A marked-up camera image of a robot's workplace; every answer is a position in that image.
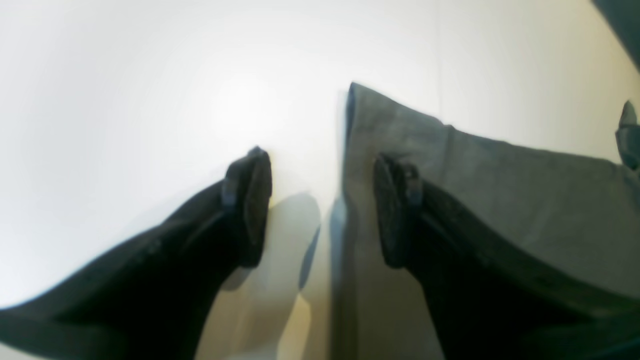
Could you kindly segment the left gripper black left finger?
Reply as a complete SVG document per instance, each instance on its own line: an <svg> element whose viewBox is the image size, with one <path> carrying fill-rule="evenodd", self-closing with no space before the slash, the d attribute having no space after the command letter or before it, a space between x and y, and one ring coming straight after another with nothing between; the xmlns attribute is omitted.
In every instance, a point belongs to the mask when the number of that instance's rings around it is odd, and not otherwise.
<svg viewBox="0 0 640 360"><path fill-rule="evenodd" d="M258 146L167 219L1 311L1 342L55 360L192 360L237 268L258 266L272 194Z"/></svg>

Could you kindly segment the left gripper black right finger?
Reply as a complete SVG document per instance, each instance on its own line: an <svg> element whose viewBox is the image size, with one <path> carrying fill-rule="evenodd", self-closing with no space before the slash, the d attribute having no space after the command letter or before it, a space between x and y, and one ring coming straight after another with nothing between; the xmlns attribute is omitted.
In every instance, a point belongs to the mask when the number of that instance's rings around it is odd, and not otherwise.
<svg viewBox="0 0 640 360"><path fill-rule="evenodd" d="M386 264L420 283L448 360L637 360L639 301L573 278L503 239L469 208L380 153Z"/></svg>

